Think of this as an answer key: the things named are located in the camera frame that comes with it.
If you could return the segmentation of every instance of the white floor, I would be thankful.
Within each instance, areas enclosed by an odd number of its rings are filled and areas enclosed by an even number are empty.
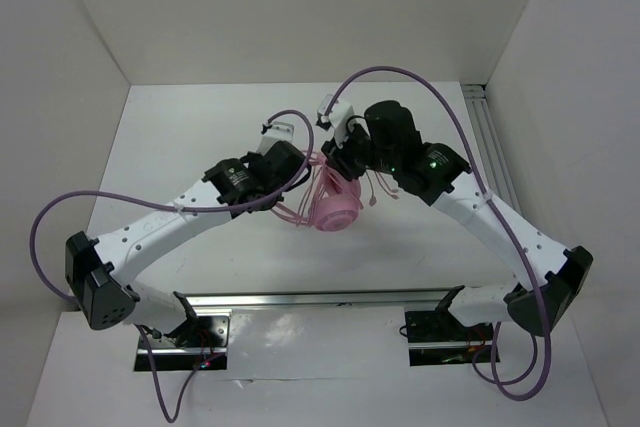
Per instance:
[[[219,160],[254,149],[270,114],[298,108],[313,115],[335,87],[134,87],[102,189],[166,202]],[[459,85],[437,87],[473,135]],[[376,101],[399,100],[414,112],[424,140],[462,152],[446,114],[416,84],[357,84],[346,98],[360,113]],[[296,128],[303,147],[304,130]],[[366,201],[368,187],[363,190]],[[392,201],[379,191],[378,199],[340,234],[295,229],[270,213],[243,215],[167,255],[143,278],[157,288],[196,293],[435,288],[509,277],[493,254],[438,212],[406,195]],[[142,214],[99,200],[89,233]],[[554,331],[548,385],[525,403],[503,398],[469,365],[409,367],[406,341],[397,333],[402,323],[400,308],[234,313],[228,370],[198,374],[177,425],[606,425],[568,317]],[[150,375],[132,372],[135,350],[133,328],[97,333],[81,314],[63,314],[29,427],[162,423]],[[523,370],[529,355],[527,336],[505,329],[504,376]],[[161,374],[171,406],[184,378]]]

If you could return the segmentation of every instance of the pink object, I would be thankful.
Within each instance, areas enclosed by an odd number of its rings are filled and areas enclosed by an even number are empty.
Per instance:
[[[291,224],[314,226],[322,232],[338,232],[346,229],[357,218],[364,208],[360,202],[362,189],[358,180],[347,181],[334,169],[326,165],[326,158],[321,153],[311,155],[313,168],[309,187],[302,196],[298,211],[286,207],[281,202],[271,210],[277,217]],[[373,182],[367,174],[371,186],[369,205],[376,203]],[[391,189],[382,176],[376,175],[380,187],[394,199],[397,190]]]

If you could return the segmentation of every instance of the white wall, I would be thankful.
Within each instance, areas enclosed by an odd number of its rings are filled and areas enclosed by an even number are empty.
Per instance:
[[[27,423],[60,312],[47,303],[21,305],[0,311],[0,423]]]
[[[83,1],[133,84],[331,82],[379,63],[485,83],[527,2]]]
[[[639,32],[640,0],[530,0],[487,89],[525,214],[594,253],[570,312],[611,427],[640,414]]]
[[[62,308],[33,272],[31,222],[52,197],[97,188],[129,83],[70,0],[0,0],[0,423],[23,426]],[[39,252],[62,287],[64,240],[92,201],[43,225]]]

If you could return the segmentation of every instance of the cable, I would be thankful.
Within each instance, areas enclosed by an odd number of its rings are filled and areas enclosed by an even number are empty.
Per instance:
[[[259,207],[263,204],[269,203],[273,199],[279,197],[281,194],[286,192],[287,189],[289,189],[295,183],[295,181],[303,174],[303,172],[307,169],[307,166],[309,165],[309,159],[311,158],[311,155],[313,153],[314,136],[313,136],[313,127],[311,125],[311,122],[309,122],[309,119],[307,119],[307,117],[302,112],[299,112],[297,110],[283,110],[281,112],[278,112],[272,115],[267,120],[267,123],[271,123],[275,119],[282,117],[283,115],[296,115],[300,117],[302,121],[305,123],[305,126],[307,127],[307,131],[309,133],[309,147],[307,148],[307,153],[305,155],[304,161],[302,162],[302,165],[300,166],[298,171],[293,175],[293,177],[291,177],[291,179],[289,179],[289,181],[286,184],[284,184],[279,189],[275,190],[274,192],[268,195],[265,195],[260,199],[257,199],[251,202],[246,202],[244,204],[229,205],[229,206],[225,205],[221,207],[184,207],[182,208],[182,212],[188,212],[188,213],[244,212],[248,209],[252,209],[255,207]],[[130,197],[128,195],[115,194],[112,192],[102,192],[100,190],[76,190],[74,192],[67,192],[66,194],[56,197],[47,205],[45,205],[43,209],[38,213],[36,218],[34,219],[33,224],[31,225],[31,232],[29,233],[29,254],[31,256],[31,263],[33,264],[33,268],[36,270],[36,274],[38,274],[38,277],[40,277],[40,280],[44,283],[45,286],[47,286],[49,290],[51,290],[51,292],[56,294],[58,297],[66,300],[67,302],[71,302],[72,304],[75,304],[75,305],[78,304],[78,301],[76,300],[76,298],[62,292],[55,285],[53,285],[49,281],[47,276],[44,274],[44,271],[42,270],[42,267],[40,265],[40,261],[38,260],[38,255],[36,252],[36,241],[37,241],[38,227],[40,226],[40,223],[42,222],[42,219],[47,214],[47,212],[49,212],[53,207],[55,207],[56,205],[58,205],[60,202],[64,200],[71,199],[73,197],[87,197],[87,196],[88,197],[104,197],[107,199],[119,200],[122,202],[128,202],[131,204],[140,205],[142,207],[147,207],[149,209],[161,210],[164,212],[177,211],[177,209],[173,205],[156,204],[155,202],[148,202],[146,200],[137,199],[135,197]]]
[[[207,339],[209,340],[209,352],[211,353],[211,355],[213,355],[213,338],[211,337],[211,332],[209,332],[207,329],[202,329],[205,333],[205,335],[207,336]]]
[[[451,106],[449,105],[449,103],[446,101],[446,99],[442,96],[442,94],[440,94],[440,92],[438,92],[438,90],[433,87],[433,85],[431,85],[427,80],[423,79],[422,77],[420,77],[417,74],[414,74],[413,72],[410,72],[408,70],[405,69],[401,69],[398,67],[391,67],[391,66],[374,66],[374,67],[369,67],[367,69],[361,70],[359,72],[356,72],[355,74],[351,75],[347,80],[345,80],[340,87],[338,88],[338,90],[336,91],[336,93],[333,95],[331,101],[329,102],[329,105],[327,106],[327,109],[325,110],[325,115],[328,115],[331,110],[333,109],[333,106],[335,105],[336,101],[338,100],[338,98],[340,97],[340,95],[344,92],[344,90],[357,78],[368,74],[370,72],[380,72],[380,71],[387,71],[387,72],[395,72],[398,74],[402,74],[405,75],[413,80],[415,80],[416,82],[420,83],[421,85],[423,85],[424,87],[426,87],[437,99],[438,101],[442,104],[442,106],[444,107],[444,109],[447,111],[447,113],[449,114],[449,117],[451,118],[451,121],[454,124],[454,127],[456,128],[456,131],[458,132],[458,135],[460,136],[460,140],[462,141],[464,150],[467,154],[467,157],[469,159],[469,163],[471,165],[472,168],[472,172],[473,175],[476,178],[476,181],[478,183],[478,186],[480,188],[480,191],[482,192],[483,195],[485,195],[487,193],[487,188],[484,185],[484,182],[480,176],[480,172],[478,169],[478,165],[476,163],[476,160],[473,156],[473,152],[471,151],[471,146],[469,144],[469,141],[464,133],[464,130],[462,129],[462,125],[460,124],[460,121],[458,120],[458,118],[456,117],[455,113],[453,112],[453,109],[451,108]],[[272,192],[271,194],[252,201],[252,202],[248,202],[248,203],[244,203],[244,204],[239,204],[236,206],[223,206],[223,207],[184,207],[182,210],[184,212],[188,212],[188,213],[215,213],[215,212],[244,212],[248,209],[252,209],[254,207],[258,207],[264,203],[270,202],[272,201],[274,198],[278,197],[279,195],[281,195],[282,193],[286,192],[286,190],[291,187],[295,181],[302,175],[302,173],[304,172],[304,170],[307,168],[307,165],[309,163],[309,159],[311,157],[311,153],[313,150],[313,141],[314,141],[314,137],[313,137],[313,128],[311,126],[311,123],[309,122],[309,120],[304,116],[304,114],[302,114],[301,112],[298,112],[296,110],[283,110],[281,112],[278,112],[277,114],[273,115],[271,118],[268,119],[268,123],[271,123],[273,120],[275,120],[276,118],[279,118],[283,115],[287,115],[287,114],[292,114],[292,115],[296,115],[298,117],[300,117],[306,127],[307,130],[309,132],[309,148],[307,149],[307,154],[305,157],[304,162],[302,163],[302,165],[300,166],[300,169],[298,170],[298,172],[296,172],[296,174],[280,189]],[[80,196],[96,196],[96,197],[107,197],[107,198],[111,198],[111,199],[115,199],[115,200],[121,200],[121,201],[125,201],[125,202],[130,202],[130,203],[134,203],[137,205],[141,205],[144,207],[148,207],[151,209],[156,209],[156,210],[161,210],[161,211],[169,211],[169,212],[174,212],[176,211],[176,209],[173,206],[167,206],[167,205],[162,205],[162,204],[155,204],[152,202],[147,202],[144,200],[140,200],[140,199],[135,199],[133,197],[129,197],[129,196],[124,196],[124,195],[120,195],[120,194],[114,194],[114,193],[109,193],[109,192],[101,192],[101,191],[95,191],[95,190],[81,190],[81,191],[76,191],[76,192],[69,192],[67,194],[61,195],[60,197],[52,200],[51,202],[49,202],[49,204],[47,204],[42,211],[38,214],[38,216],[36,216],[36,219],[34,220],[34,223],[32,225],[31,228],[31,233],[29,236],[29,252],[31,255],[31,260],[33,262],[33,266],[36,270],[36,273],[38,274],[38,276],[40,277],[40,280],[42,280],[42,282],[52,291],[54,292],[56,295],[60,296],[61,298],[68,300],[70,302],[73,303],[77,303],[77,301],[71,297],[68,296],[66,294],[64,294],[62,291],[60,291],[59,289],[57,289],[44,275],[44,272],[42,271],[42,268],[38,262],[38,258],[36,255],[36,249],[35,249],[35,243],[36,243],[36,234],[37,234],[37,229],[38,226],[40,224],[40,222],[42,221],[42,218],[44,217],[44,215],[51,210],[55,205],[57,205],[58,203],[62,202],[63,200],[72,198],[72,197],[80,197]],[[498,334],[500,332],[500,326],[501,323],[498,322],[496,324],[496,328],[494,331],[494,337],[493,337],[493,343],[491,345],[491,373],[493,376],[493,383],[495,383],[495,385],[498,387],[498,389],[509,399],[512,400],[516,400],[516,401],[523,401],[523,400],[528,400],[532,397],[534,397],[535,395],[537,395],[540,390],[542,390],[542,387],[544,386],[544,384],[546,383],[548,377],[549,377],[549,371],[551,368],[551,328],[549,325],[549,319],[547,317],[546,314],[546,308],[544,305],[544,299],[542,297],[542,292],[540,290],[540,286],[538,284],[538,280],[535,276],[535,273],[533,271],[533,267],[531,266],[531,263],[529,262],[529,259],[527,258],[526,253],[524,252],[524,249],[522,247],[522,245],[520,244],[518,238],[516,237],[515,233],[513,232],[513,230],[511,229],[511,227],[509,226],[508,222],[506,221],[506,219],[504,218],[504,216],[502,215],[502,213],[500,212],[500,210],[498,209],[498,207],[495,205],[495,203],[493,202],[493,200],[488,199],[487,200],[487,205],[489,206],[489,208],[493,211],[493,213],[496,215],[498,221],[500,222],[500,224],[502,225],[502,227],[505,229],[507,236],[510,238],[510,240],[513,242],[513,245],[516,249],[516,251],[518,252],[518,255],[520,256],[525,270],[527,271],[527,275],[529,276],[529,279],[531,281],[531,285],[533,287],[533,293],[534,293],[534,297],[536,299],[536,303],[537,303],[537,307],[538,307],[538,313],[540,315],[540,323],[541,323],[541,327],[542,327],[542,333],[543,333],[543,338],[544,338],[544,364],[543,364],[543,368],[542,368],[542,372],[540,373],[540,377],[538,379],[538,381],[536,382],[536,384],[528,391],[525,392],[524,394],[512,394],[511,392],[507,391],[505,389],[506,385],[511,385],[511,382],[513,383],[517,383],[515,381],[501,381],[498,377],[498,372],[497,372],[497,363],[496,363],[496,359],[497,359],[497,341],[498,341]],[[537,360],[537,344],[535,343],[535,338],[532,336],[533,342],[536,345],[535,347],[535,357],[534,357],[534,361],[532,362],[533,365],[535,365],[535,360]],[[517,381],[522,380],[524,377],[528,376],[531,371],[533,370],[533,367],[530,366],[529,369],[527,369],[527,371],[525,371],[525,374],[523,374],[523,376],[520,376],[521,378],[518,378]],[[164,402],[162,401],[162,396],[160,394],[159,391],[159,383],[157,382],[157,372],[155,372],[154,370],[152,370],[152,372],[154,373],[154,382],[156,384],[157,387],[157,393],[158,393],[158,399],[161,402],[161,407],[163,408],[163,413],[166,414],[166,408],[164,406]],[[192,372],[189,376],[189,378],[187,379],[187,382],[191,379],[191,377],[194,375],[195,372]],[[187,382],[185,382],[185,385],[183,386],[183,390],[180,393],[180,398],[179,400],[182,399],[182,395],[184,393],[184,389],[186,389],[186,385]]]
[[[477,326],[475,326],[473,328],[473,331],[480,336],[480,338],[482,339],[482,344],[471,345],[471,342],[472,342],[471,331],[468,330],[467,331],[467,353],[465,354],[465,359],[468,358],[471,354],[476,353],[478,350],[484,350],[485,345],[487,344],[487,338],[482,333],[482,330],[480,330]]]
[[[329,185],[340,185],[340,180],[337,179],[339,174],[334,171],[327,164],[327,158],[324,154],[320,152],[314,152],[311,155],[311,160],[309,161],[310,171],[305,177],[312,177],[311,182],[309,183],[307,190],[302,195],[302,200],[300,201],[300,205],[298,206],[298,211],[294,212],[292,209],[284,205],[283,202],[278,202],[273,209],[271,209],[271,213],[274,214],[281,220],[288,222],[290,224],[294,224],[296,227],[303,225],[305,227],[312,227],[314,225],[314,212],[318,206],[318,202],[324,197],[324,195],[329,191]],[[375,188],[373,187],[373,182],[369,177],[369,173],[365,172],[367,175],[367,179],[369,180],[369,185],[371,186],[371,197],[369,199],[369,206],[373,207],[377,203],[377,199],[375,196]],[[384,179],[377,178],[378,183],[380,184],[380,188],[389,195],[392,199],[397,199],[398,196],[393,193],[385,190],[385,185],[387,188],[390,187],[384,181]],[[357,203],[360,209],[364,208],[362,201],[360,200],[360,184],[352,185],[353,182],[348,184],[348,187],[342,188],[341,192],[350,195]]]
[[[204,338],[204,334],[202,332],[198,331],[196,332],[196,334],[198,334],[198,337],[200,337],[200,356],[202,357],[202,362],[204,362],[204,359],[206,358],[204,355],[204,347],[207,341]]]
[[[369,67],[369,68],[360,70],[355,74],[351,75],[347,80],[345,80],[340,85],[340,87],[338,87],[338,90],[336,90],[336,93],[333,94],[333,97],[329,101],[329,105],[327,105],[324,115],[328,116],[331,113],[331,110],[333,109],[333,106],[338,101],[338,98],[340,97],[340,95],[342,95],[342,93],[354,80],[371,72],[394,72],[394,73],[409,77],[415,80],[416,82],[418,82],[419,84],[423,85],[424,87],[426,87],[436,97],[436,99],[438,99],[438,101],[442,104],[444,109],[447,111],[447,114],[449,114],[449,117],[451,118],[451,121],[453,122],[453,125],[456,131],[458,132],[458,136],[462,141],[462,145],[467,154],[467,158],[469,159],[469,164],[471,165],[473,175],[476,179],[476,182],[478,183],[478,186],[480,188],[482,195],[484,196],[487,193],[487,187],[484,185],[484,181],[480,176],[480,170],[478,168],[478,164],[476,163],[476,160],[473,156],[473,152],[471,151],[471,145],[469,144],[469,140],[467,139],[467,136],[464,133],[464,130],[462,128],[462,125],[460,124],[460,121],[458,120],[455,112],[453,111],[453,109],[451,108],[447,100],[442,96],[442,94],[438,92],[438,90],[433,85],[431,85],[429,81],[420,77],[419,75],[414,74],[413,72],[406,69],[401,69],[399,67],[392,67],[387,65],[379,65],[379,66]],[[502,394],[505,397],[515,401],[523,401],[523,400],[531,399],[532,397],[536,396],[542,390],[542,387],[544,387],[544,384],[547,382],[547,379],[549,378],[549,372],[551,370],[551,327],[549,325],[549,319],[547,317],[547,309],[544,304],[544,298],[542,297],[542,291],[540,290],[540,285],[538,284],[538,279],[536,278],[536,275],[533,271],[531,262],[529,262],[529,259],[527,258],[527,254],[524,252],[524,249],[520,244],[520,241],[516,237],[515,233],[513,232],[513,229],[511,228],[507,220],[502,215],[502,212],[500,212],[500,209],[498,209],[498,207],[495,205],[493,200],[488,199],[487,205],[489,206],[491,211],[494,213],[494,215],[498,219],[498,222],[500,222],[500,224],[504,228],[505,232],[507,233],[507,236],[513,243],[516,251],[518,252],[518,255],[520,256],[520,259],[522,260],[522,263],[524,264],[525,270],[527,271],[527,275],[529,276],[529,280],[531,281],[531,285],[533,288],[532,290],[533,290],[534,297],[536,299],[538,314],[540,315],[540,323],[542,326],[542,337],[544,339],[544,363],[543,363],[542,371],[540,373],[540,377],[538,378],[538,381],[529,391],[525,392],[524,394],[513,394],[508,390],[506,390],[505,386],[512,385],[512,384],[509,382],[501,381],[498,376],[496,359],[497,359],[498,335],[500,332],[500,325],[501,325],[500,322],[496,324],[496,328],[493,334],[493,342],[491,344],[491,374],[493,377],[492,383],[496,385],[498,390],[500,390],[500,392],[502,392]],[[533,337],[533,335],[531,337],[535,344],[536,343],[535,338]],[[533,361],[533,365],[535,365],[535,361],[537,360],[537,344],[536,344],[535,352],[536,352],[536,356]],[[474,368],[476,372],[479,373],[479,370],[475,366],[475,362],[474,362]],[[525,372],[526,375],[524,377],[528,376],[532,370],[533,370],[533,367],[530,366],[530,369],[527,369],[527,371]]]
[[[173,424],[178,419],[178,415],[180,414],[180,406],[182,405],[182,397],[184,396],[184,392],[185,390],[187,390],[187,386],[189,385],[189,382],[191,382],[191,379],[193,379],[193,377],[196,375],[196,373],[200,369],[201,364],[206,362],[211,362],[212,360],[220,357],[223,354],[215,354],[210,357],[207,357],[202,362],[196,362],[195,364],[193,364],[193,371],[189,373],[189,376],[184,381],[184,384],[182,384],[182,388],[180,389],[180,394],[178,395],[178,401],[176,402],[175,413],[173,414],[173,416],[171,416],[169,415],[169,411],[167,410],[167,405],[164,403],[164,398],[162,397],[162,388],[160,387],[160,379],[158,378],[158,369],[156,367],[156,361],[153,358],[153,350],[151,348],[151,343],[147,338],[147,335],[146,335],[146,332],[144,331],[143,326],[136,324],[135,328],[138,329],[138,332],[140,333],[140,337],[142,337],[142,343],[144,344],[144,348],[147,350],[147,356],[149,357],[149,366],[151,368],[151,375],[153,376],[153,385],[156,389],[156,396],[158,397],[158,404],[160,404],[160,410],[162,410],[162,415],[164,415],[164,418],[167,420],[167,422],[170,424]]]
[[[238,204],[233,206],[222,206],[222,207],[184,207],[182,211],[188,212],[188,213],[244,212],[245,210],[259,207],[263,204],[271,202],[273,199],[279,197],[281,194],[286,192],[292,185],[294,185],[296,180],[304,173],[305,170],[307,170],[307,166],[309,165],[309,159],[311,158],[311,155],[313,153],[313,144],[314,144],[313,127],[311,125],[311,122],[309,122],[309,119],[307,119],[307,117],[302,112],[299,112],[297,110],[282,110],[272,115],[267,120],[267,123],[270,124],[275,119],[282,117],[284,115],[295,115],[300,117],[304,122],[309,135],[309,146],[307,147],[307,153],[305,155],[304,161],[302,162],[302,165],[300,166],[298,171],[293,175],[293,177],[291,177],[291,179],[289,179],[289,181],[286,184],[284,184],[279,189],[275,190],[274,192],[260,199],[257,199],[251,202],[246,202],[244,204]],[[38,213],[38,215],[36,215],[36,218],[34,219],[33,224],[31,225],[31,232],[29,233],[29,255],[31,256],[31,262],[33,263],[33,268],[35,269],[36,274],[38,274],[38,277],[40,278],[40,280],[44,283],[44,285],[49,290],[51,290],[51,292],[56,294],[58,297],[68,302],[71,302],[76,306],[78,305],[78,300],[75,297],[67,295],[64,292],[62,292],[60,289],[58,289],[55,285],[51,283],[51,281],[45,275],[44,271],[42,270],[42,266],[40,265],[40,261],[38,260],[38,255],[36,252],[36,240],[37,240],[37,234],[38,234],[38,227],[40,226],[40,223],[42,222],[42,219],[47,214],[47,212],[49,212],[53,207],[55,207],[56,205],[58,205],[60,202],[64,200],[71,199],[74,197],[86,197],[86,196],[105,197],[108,199],[120,200],[122,202],[128,202],[131,204],[140,205],[142,207],[147,207],[149,209],[161,210],[164,212],[177,211],[177,209],[174,206],[156,204],[154,202],[148,202],[146,200],[137,199],[135,197],[130,197],[128,195],[115,194],[112,192],[102,192],[99,190],[77,190],[74,192],[68,192],[66,194],[60,195],[59,197],[56,197],[47,205],[45,205],[44,208]],[[158,404],[160,404],[160,409],[162,410],[162,414],[164,415],[164,418],[167,420],[167,422],[172,424],[178,418],[178,414],[180,413],[180,405],[182,403],[182,397],[187,388],[187,385],[189,384],[193,376],[196,374],[197,370],[194,370],[193,372],[191,372],[187,377],[187,379],[185,380],[182,386],[182,389],[180,390],[180,395],[178,396],[178,402],[176,404],[175,414],[173,417],[171,417],[169,415],[169,412],[167,411],[167,407],[162,397],[162,391],[160,389],[160,381],[158,380],[156,363],[155,363],[155,360],[153,359],[151,344],[149,343],[149,340],[147,339],[147,336],[146,336],[145,329],[147,328],[140,325],[136,325],[135,327],[138,329],[138,332],[142,337],[142,341],[145,344],[145,348],[147,349],[147,355],[149,357],[149,365],[151,367],[151,373],[153,375],[153,383],[156,389],[156,396],[158,397]],[[218,355],[210,357],[209,359],[205,360],[205,362],[211,359],[214,359],[216,357],[218,357]]]
[[[519,384],[524,379],[529,377],[529,374],[531,374],[531,372],[533,372],[533,369],[535,368],[536,364],[538,363],[538,342],[536,342],[536,338],[533,335],[531,336],[531,341],[533,343],[533,355],[531,356],[531,363],[529,364],[529,367],[527,367],[527,370],[525,370],[522,374],[520,374],[515,379],[501,380],[500,382],[502,383],[502,385]],[[495,384],[496,382],[495,382],[494,379],[491,379],[491,378],[487,377],[486,375],[484,375],[482,372],[480,372],[480,369],[478,368],[478,358],[480,357],[480,355],[483,352],[486,352],[487,349],[491,349],[492,352],[494,350],[494,349],[492,349],[491,346],[486,346],[485,348],[478,350],[473,355],[473,358],[471,359],[471,365],[473,367],[473,370],[475,370],[476,374],[478,374],[482,380],[484,380],[486,382],[489,382],[490,384]]]
[[[298,187],[300,187],[302,184],[304,184],[310,178],[311,178],[311,164],[307,165],[307,173],[304,174],[304,176],[298,182],[296,182],[291,187],[289,187],[287,192],[291,192],[293,189],[297,189]]]

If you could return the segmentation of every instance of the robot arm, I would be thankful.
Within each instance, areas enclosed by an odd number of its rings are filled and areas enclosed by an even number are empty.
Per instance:
[[[582,247],[568,250],[491,191],[483,194],[469,164],[446,145],[423,143],[410,111],[398,102],[379,102],[367,109],[368,134],[352,123],[353,109],[346,102],[336,103],[328,117],[324,112],[321,106],[318,125],[335,129],[333,139],[322,147],[329,166],[348,180],[368,169],[391,175],[400,188],[459,222],[513,272],[514,280],[503,285],[453,289],[441,302],[441,310],[467,327],[512,320],[542,335],[531,280],[487,203],[491,199],[523,246],[545,299],[549,325],[555,326],[582,287],[593,261],[589,252]]]
[[[198,208],[245,204],[283,187],[305,158],[292,140],[293,126],[273,122],[263,132],[257,152],[218,162],[166,210],[94,239],[85,232],[71,236],[66,243],[66,279],[89,326],[103,330],[124,321],[155,329],[177,343],[190,336],[198,320],[185,297],[159,292],[136,278],[187,240],[240,215],[202,213]],[[247,212],[269,210],[279,200]]]

